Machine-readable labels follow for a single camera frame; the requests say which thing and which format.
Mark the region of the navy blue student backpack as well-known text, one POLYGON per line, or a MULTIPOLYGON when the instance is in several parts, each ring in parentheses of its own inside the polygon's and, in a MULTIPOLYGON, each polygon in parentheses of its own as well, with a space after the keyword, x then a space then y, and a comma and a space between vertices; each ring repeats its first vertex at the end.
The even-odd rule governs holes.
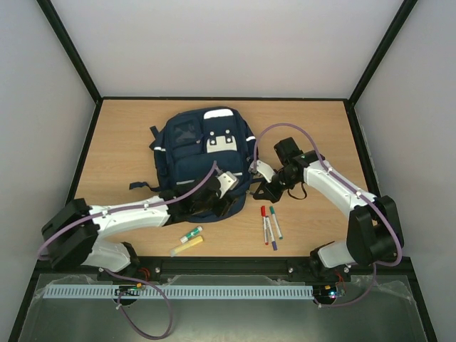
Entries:
POLYGON ((187 222, 218 222, 243 209, 253 178, 249 166, 256 137, 238 110, 225 106, 189 110, 171 117, 163 129, 152 126, 150 131, 154 140, 149 148, 154 153, 158 180, 157 187, 150 187, 153 192, 187 192, 207 175, 214 162, 239 180, 226 193, 234 200, 226 214, 217 216, 212 208, 198 209, 187 222))

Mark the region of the green glue stick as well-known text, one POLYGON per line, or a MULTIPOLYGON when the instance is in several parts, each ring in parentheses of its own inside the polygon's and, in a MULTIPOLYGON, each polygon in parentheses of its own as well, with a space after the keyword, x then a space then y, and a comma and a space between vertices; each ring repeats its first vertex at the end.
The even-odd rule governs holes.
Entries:
POLYGON ((180 242, 182 244, 188 242, 190 239, 196 237, 199 233, 201 233, 203 228, 201 226, 195 227, 193 230, 186 233, 184 236, 180 238, 180 242))

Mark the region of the yellow highlighter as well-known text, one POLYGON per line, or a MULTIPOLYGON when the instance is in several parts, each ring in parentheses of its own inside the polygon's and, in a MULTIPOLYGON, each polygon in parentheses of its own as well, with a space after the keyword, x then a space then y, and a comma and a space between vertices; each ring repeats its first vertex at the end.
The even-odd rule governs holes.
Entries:
POLYGON ((192 247, 202 243, 203 241, 204 241, 204 239, 202 236, 194 237, 194 238, 188 240, 187 242, 185 242, 184 244, 181 244, 178 247, 175 247, 174 249, 172 249, 170 251, 170 256, 175 257, 178 254, 181 254, 183 251, 185 251, 189 248, 192 248, 192 247))

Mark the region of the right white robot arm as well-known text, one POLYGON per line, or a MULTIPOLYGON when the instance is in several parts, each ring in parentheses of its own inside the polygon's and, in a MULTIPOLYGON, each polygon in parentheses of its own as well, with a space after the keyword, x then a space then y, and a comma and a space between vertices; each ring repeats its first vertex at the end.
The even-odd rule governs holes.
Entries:
POLYGON ((345 265, 396 266, 403 257, 403 234, 395 201, 379 197, 356 186, 317 150, 300 150, 293 138, 279 141, 274 150, 282 167, 272 169, 255 155, 249 167, 263 177, 254 199, 272 203, 295 185, 308 185, 320 192, 347 218, 344 240, 315 248, 309 255, 308 268, 316 279, 328 278, 345 265))

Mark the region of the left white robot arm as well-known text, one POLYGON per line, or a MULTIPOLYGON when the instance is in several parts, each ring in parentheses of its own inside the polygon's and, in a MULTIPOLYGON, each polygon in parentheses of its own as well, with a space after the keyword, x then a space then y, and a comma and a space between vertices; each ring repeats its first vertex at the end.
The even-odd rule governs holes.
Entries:
POLYGON ((127 242, 112 243, 108 237, 187 222, 203 212, 222 216, 233 203, 227 193, 236 184, 223 173, 127 204, 90 206, 84 199, 73 199, 42 228, 38 259, 49 261, 56 271, 81 265, 122 271, 134 261, 135 252, 127 242))

